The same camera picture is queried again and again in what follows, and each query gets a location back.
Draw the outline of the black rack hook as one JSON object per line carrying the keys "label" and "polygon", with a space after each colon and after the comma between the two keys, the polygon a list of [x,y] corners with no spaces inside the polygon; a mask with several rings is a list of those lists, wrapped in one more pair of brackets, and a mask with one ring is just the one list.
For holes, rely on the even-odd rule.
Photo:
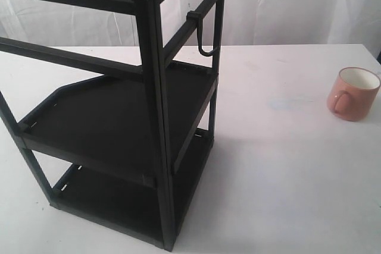
{"label": "black rack hook", "polygon": [[198,51],[203,57],[212,57],[220,47],[213,48],[209,52],[203,49],[202,39],[204,31],[204,16],[200,12],[189,11],[186,16],[187,20],[192,20],[196,24],[196,37],[198,41]]}

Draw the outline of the pink ceramic mug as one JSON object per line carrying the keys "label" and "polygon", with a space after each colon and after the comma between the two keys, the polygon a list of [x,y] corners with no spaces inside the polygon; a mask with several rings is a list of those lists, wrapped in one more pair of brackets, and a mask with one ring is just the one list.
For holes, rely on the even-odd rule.
{"label": "pink ceramic mug", "polygon": [[346,121],[360,121],[370,112],[380,89],[380,78],[359,67],[339,71],[327,97],[327,108],[336,117]]}

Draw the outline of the black metal shelf rack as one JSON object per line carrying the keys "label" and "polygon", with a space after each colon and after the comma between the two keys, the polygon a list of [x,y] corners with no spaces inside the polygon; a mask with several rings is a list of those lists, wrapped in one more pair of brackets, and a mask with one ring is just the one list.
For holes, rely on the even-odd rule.
{"label": "black metal shelf rack", "polygon": [[2,38],[1,51],[95,73],[1,118],[56,209],[172,251],[214,144],[224,0],[163,42],[165,0],[41,0],[136,18],[141,65]]}

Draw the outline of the white backdrop curtain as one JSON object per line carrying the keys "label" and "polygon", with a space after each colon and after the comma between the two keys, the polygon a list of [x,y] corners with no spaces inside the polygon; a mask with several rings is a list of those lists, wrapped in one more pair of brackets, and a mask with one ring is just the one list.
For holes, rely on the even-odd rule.
{"label": "white backdrop curtain", "polygon": [[[161,4],[163,42],[201,0]],[[1,37],[46,46],[137,46],[129,15],[1,0]],[[380,52],[380,0],[225,0],[223,45],[360,43]]]}

